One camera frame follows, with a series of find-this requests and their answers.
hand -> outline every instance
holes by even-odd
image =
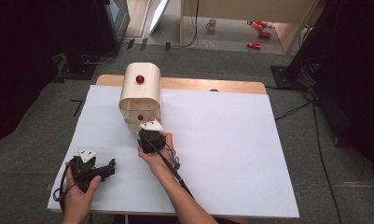
[[[67,170],[66,178],[70,188],[64,198],[64,218],[62,223],[81,223],[90,211],[94,192],[99,188],[101,176],[95,176],[86,193],[75,185],[71,168]]]
[[[173,135],[171,133],[160,132],[160,134],[166,139],[166,147],[160,151],[166,160],[173,165],[173,158],[171,152],[175,157],[175,150],[173,146]],[[145,154],[141,147],[138,147],[138,156],[148,163],[149,169],[151,169],[152,174],[161,180],[163,178],[174,179],[173,173],[170,171],[169,167],[166,166],[161,156],[158,153]]]

right hand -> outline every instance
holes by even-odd
[[[173,146],[173,135],[171,133],[160,132],[160,134],[165,137],[167,146],[160,151],[166,160],[173,165],[173,158],[170,155],[170,151],[175,157],[175,149]],[[145,154],[141,147],[138,147],[138,156],[148,163],[149,169],[151,169],[152,174],[159,179],[174,179],[173,173],[170,171],[169,167],[166,166],[161,156],[158,153]]]

red button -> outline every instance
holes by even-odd
[[[136,77],[136,82],[137,82],[138,84],[142,84],[142,83],[144,83],[144,77],[141,76],[141,75],[137,76],[137,77]]]

